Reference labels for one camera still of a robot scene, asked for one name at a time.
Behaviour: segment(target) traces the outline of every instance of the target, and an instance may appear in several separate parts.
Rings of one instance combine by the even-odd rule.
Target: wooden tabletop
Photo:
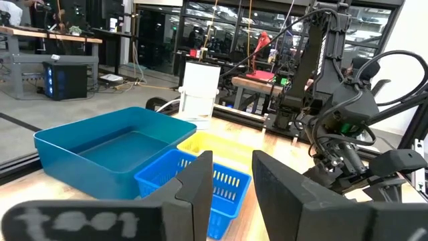
[[[254,149],[261,149],[299,173],[305,172],[314,165],[312,159],[307,154],[309,146],[305,144],[297,143],[296,145],[292,145],[288,139],[268,134],[264,135],[261,131],[217,118],[213,119],[211,128],[208,131],[214,135],[249,145]],[[346,196],[348,198],[355,198],[360,202],[370,200],[361,190],[356,190]],[[15,204],[35,199],[93,198],[47,176],[42,170],[36,171],[0,186],[0,217]],[[425,202],[408,183],[403,185],[403,201]],[[253,182],[249,186],[238,218],[232,221],[223,240],[269,240],[255,195]]]
[[[241,77],[233,77],[232,78],[232,84],[237,87],[244,87],[249,90],[254,90],[260,93],[269,94],[270,90],[272,89],[271,84],[264,84],[261,82],[248,80],[246,78]],[[272,93],[274,96],[277,96],[281,93],[282,87],[275,86],[274,92]]]
[[[21,26],[19,28],[20,29],[0,26],[0,33],[6,33],[8,35],[19,35],[19,36],[27,36],[27,37],[47,38],[46,33],[38,31],[40,29],[37,29],[34,27],[21,27]],[[50,39],[76,41],[76,42],[89,42],[89,43],[94,43],[94,44],[101,44],[102,43],[101,39],[96,39],[93,37],[86,38],[86,37],[79,37],[79,36],[72,36],[72,35],[62,35],[58,32],[50,32],[49,38]]]

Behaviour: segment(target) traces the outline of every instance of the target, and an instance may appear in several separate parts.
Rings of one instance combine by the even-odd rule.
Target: wooden table
[[[87,64],[92,66],[92,78],[94,85],[98,83],[98,44],[102,43],[102,40],[92,37],[79,37],[72,35],[62,35],[58,32],[51,31],[49,35],[44,31],[39,31],[33,27],[19,27],[15,29],[12,27],[0,26],[0,35],[7,36],[7,43],[9,46],[9,58],[11,62],[11,79],[7,81],[8,84],[13,87],[13,97],[23,99],[23,82],[22,82],[22,64],[39,64],[43,62],[52,62],[54,59],[49,54],[22,54],[19,51],[19,36],[27,37],[40,37],[58,40],[67,40],[82,43],[91,43],[92,56],[59,56],[56,62],[63,63],[77,63]]]
[[[40,31],[38,28],[34,27],[23,27],[20,26],[19,29],[12,27],[0,26],[0,33],[6,33],[7,35],[18,35],[18,36],[27,36],[27,37],[42,37],[48,38],[47,33]],[[49,39],[59,39],[59,40],[68,40],[75,42],[88,42],[95,44],[102,44],[102,40],[93,38],[93,37],[80,37],[72,35],[63,35],[56,31],[51,31],[49,33]]]
[[[268,134],[264,135],[261,131],[217,118],[213,119],[211,129],[208,131],[214,135],[250,145],[254,149],[261,149],[299,173],[303,173],[313,166],[312,159],[307,154],[309,146],[305,144],[297,143],[293,146],[288,139]],[[348,198],[355,198],[360,202],[370,200],[361,190],[356,190],[346,196]],[[35,199],[92,198],[47,176],[43,171],[37,171],[0,186],[0,217],[15,204]],[[408,183],[403,185],[403,201],[425,202]],[[249,186],[238,218],[232,221],[223,240],[269,240],[255,195],[253,182]]]
[[[233,104],[234,109],[239,109],[239,105],[241,104],[241,99],[243,95],[244,90],[252,90],[256,91],[261,94],[265,94],[265,101],[268,99],[268,95],[270,94],[270,91],[272,89],[271,84],[264,84],[253,80],[248,80],[241,77],[233,77],[232,78],[232,84],[236,87],[238,87],[238,91],[236,93],[236,99],[235,103]],[[282,87],[281,86],[275,86],[274,91],[272,94],[274,96],[277,96],[281,93]]]

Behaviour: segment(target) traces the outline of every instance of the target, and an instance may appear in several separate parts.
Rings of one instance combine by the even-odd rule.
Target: wall
[[[428,22],[428,1],[406,0],[392,34],[385,46],[385,51],[408,50],[428,60],[428,48],[425,39],[425,23]],[[387,102],[408,93],[420,83],[423,69],[417,60],[408,56],[388,56],[380,61],[381,70],[374,79],[390,79],[391,83],[379,93],[377,102]],[[415,109],[402,112],[373,125],[375,129],[403,135],[409,126]]]

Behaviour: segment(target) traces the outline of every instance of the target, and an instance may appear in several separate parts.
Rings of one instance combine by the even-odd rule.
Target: hanging cable
[[[290,5],[290,10],[288,11],[288,13],[287,13],[287,17],[284,19],[284,23],[282,24],[282,26],[281,26],[281,30],[280,31],[282,31],[285,27],[287,27],[287,19],[288,19],[288,17],[290,16],[290,12],[292,11],[292,9],[293,9],[293,6],[294,6],[294,1],[295,0],[293,0],[292,1],[292,4]],[[287,36],[287,33],[286,34],[284,34],[284,37],[282,38],[282,41],[284,42],[285,40],[286,40],[286,36]],[[275,55],[277,56],[279,53],[277,53],[277,50],[278,50],[278,41],[279,41],[280,39],[278,38],[277,40],[276,40],[276,43],[275,43]],[[270,72],[272,73],[274,71],[274,66],[272,66],[272,69],[270,70]]]
[[[249,12],[248,12],[248,34],[247,34],[247,56],[249,56],[249,35],[250,35],[250,31],[249,31],[249,28],[250,28],[250,23],[251,23],[251,8],[253,7],[253,0],[249,0]],[[250,59],[248,59],[248,68],[249,68],[249,66],[250,66],[250,64],[251,64],[251,60]]]
[[[211,33],[211,27],[213,26],[214,23],[214,16],[215,16],[215,11],[217,10],[217,3],[219,0],[215,0],[215,4],[214,4],[214,11],[213,11],[213,16],[211,16],[211,24],[208,25],[208,29],[207,29],[207,37],[205,38],[205,43],[203,44],[203,50],[205,51],[205,48],[207,47],[207,43],[208,43],[208,39],[209,39],[209,34]],[[199,55],[199,61],[202,60],[202,54]]]

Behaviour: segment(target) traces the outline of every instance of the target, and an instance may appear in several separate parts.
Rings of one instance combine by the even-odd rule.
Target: red object
[[[254,52],[259,51],[261,48],[263,48],[264,46],[266,46],[268,44],[270,44],[270,38],[269,38],[268,34],[265,31],[263,31],[261,33],[261,37],[259,38],[259,43],[257,44],[257,47],[256,47]],[[255,56],[253,56],[253,71],[254,71],[253,75],[257,74],[255,70],[256,70],[255,69]]]
[[[269,38],[268,34],[265,31],[263,31],[261,33],[261,37],[259,38],[259,43],[257,44],[255,52],[259,51],[259,49],[261,49],[262,47],[264,47],[268,44],[270,44],[270,38]]]
[[[271,82],[274,79],[275,74],[262,70],[256,70],[253,74],[247,74],[248,78],[255,78],[266,82]]]
[[[196,58],[196,50],[190,50],[190,56]]]

